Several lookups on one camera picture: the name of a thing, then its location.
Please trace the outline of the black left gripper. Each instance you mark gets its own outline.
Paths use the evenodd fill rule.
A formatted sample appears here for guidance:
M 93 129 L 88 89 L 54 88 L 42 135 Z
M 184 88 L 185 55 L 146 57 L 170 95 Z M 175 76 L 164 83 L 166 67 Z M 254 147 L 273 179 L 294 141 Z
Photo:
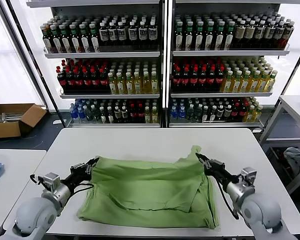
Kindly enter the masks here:
M 70 175 L 68 175 L 65 179 L 61 180 L 61 183 L 67 186 L 70 193 L 75 192 L 75 188 L 77 188 L 82 182 L 90 181 L 92 179 L 92 171 L 99 161 L 100 157 L 96 156 L 91 158 L 86 163 L 78 163 L 70 167 Z

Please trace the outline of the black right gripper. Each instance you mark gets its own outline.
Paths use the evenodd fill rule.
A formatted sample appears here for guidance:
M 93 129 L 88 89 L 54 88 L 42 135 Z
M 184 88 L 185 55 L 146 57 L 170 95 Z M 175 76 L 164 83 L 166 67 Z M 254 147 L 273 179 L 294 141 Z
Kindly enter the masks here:
M 216 159 L 208 158 L 201 153 L 195 154 L 198 161 L 204 168 L 204 173 L 207 176 L 212 176 L 215 180 L 222 185 L 223 188 L 227 188 L 229 183 L 237 184 L 238 176 L 229 173 L 226 170 L 226 166 L 223 162 Z

